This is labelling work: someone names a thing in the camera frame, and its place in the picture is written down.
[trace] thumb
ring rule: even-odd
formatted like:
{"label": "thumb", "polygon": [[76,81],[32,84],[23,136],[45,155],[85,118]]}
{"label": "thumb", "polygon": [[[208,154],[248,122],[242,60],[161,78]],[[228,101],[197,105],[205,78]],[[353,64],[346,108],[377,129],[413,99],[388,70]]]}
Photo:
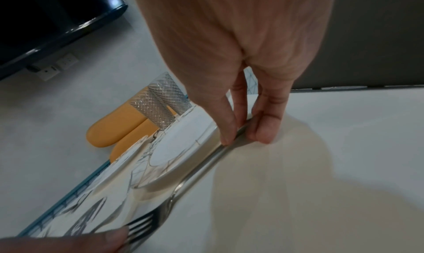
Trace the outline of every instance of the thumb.
{"label": "thumb", "polygon": [[216,122],[221,132],[221,143],[231,144],[237,134],[237,121],[226,95],[218,100],[196,101],[196,97],[193,99],[191,96],[190,99],[201,106]]}
{"label": "thumb", "polygon": [[128,228],[98,234],[60,238],[8,238],[0,240],[0,252],[113,253],[124,244]]}

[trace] fork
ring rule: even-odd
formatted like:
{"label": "fork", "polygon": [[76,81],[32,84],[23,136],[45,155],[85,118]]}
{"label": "fork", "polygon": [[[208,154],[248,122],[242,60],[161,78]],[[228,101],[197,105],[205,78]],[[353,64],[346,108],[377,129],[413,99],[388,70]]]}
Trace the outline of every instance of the fork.
{"label": "fork", "polygon": [[[246,131],[246,125],[242,126],[237,131],[236,138],[240,137]],[[147,214],[131,221],[125,226],[129,227],[129,234],[127,240],[125,241],[126,245],[133,244],[137,241],[140,241],[144,238],[148,238],[152,235],[156,230],[159,229],[169,217],[169,214],[172,211],[177,200],[181,198],[181,196],[185,193],[182,192],[178,198],[177,194],[183,188],[184,184],[188,180],[190,180],[198,171],[200,171],[203,167],[208,166],[208,168],[212,168],[218,160],[228,151],[231,146],[218,146],[205,160],[203,160],[199,165],[197,165],[193,170],[191,170],[175,187],[170,197],[168,197],[165,201],[163,201],[158,207],[148,212]]]}

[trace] dark gray panel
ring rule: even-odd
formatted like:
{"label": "dark gray panel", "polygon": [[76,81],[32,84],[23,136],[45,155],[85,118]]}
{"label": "dark gray panel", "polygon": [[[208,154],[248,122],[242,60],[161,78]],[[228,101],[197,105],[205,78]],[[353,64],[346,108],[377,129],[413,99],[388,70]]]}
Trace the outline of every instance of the dark gray panel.
{"label": "dark gray panel", "polygon": [[335,0],[294,88],[424,84],[424,0]]}

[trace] power socket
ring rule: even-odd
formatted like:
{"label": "power socket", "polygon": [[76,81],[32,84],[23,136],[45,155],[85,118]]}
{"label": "power socket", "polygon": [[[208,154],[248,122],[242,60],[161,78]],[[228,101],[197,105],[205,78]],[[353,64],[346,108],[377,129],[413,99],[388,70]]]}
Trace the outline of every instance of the power socket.
{"label": "power socket", "polygon": [[53,65],[50,65],[42,69],[41,71],[37,72],[36,74],[38,75],[38,77],[41,78],[41,80],[47,81],[58,73],[60,73],[60,71]]}
{"label": "power socket", "polygon": [[78,62],[78,59],[71,53],[68,53],[64,55],[62,58],[60,58],[58,61],[56,61],[56,64],[62,69],[66,70],[69,69],[72,65]]}

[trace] person's left hand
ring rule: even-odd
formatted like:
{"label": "person's left hand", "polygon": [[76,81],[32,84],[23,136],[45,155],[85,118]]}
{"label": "person's left hand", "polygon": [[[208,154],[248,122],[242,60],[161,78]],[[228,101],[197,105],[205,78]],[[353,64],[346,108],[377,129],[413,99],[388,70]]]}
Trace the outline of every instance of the person's left hand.
{"label": "person's left hand", "polygon": [[123,227],[105,233],[60,238],[5,238],[0,239],[0,253],[112,253],[119,250],[127,236],[128,228]]}

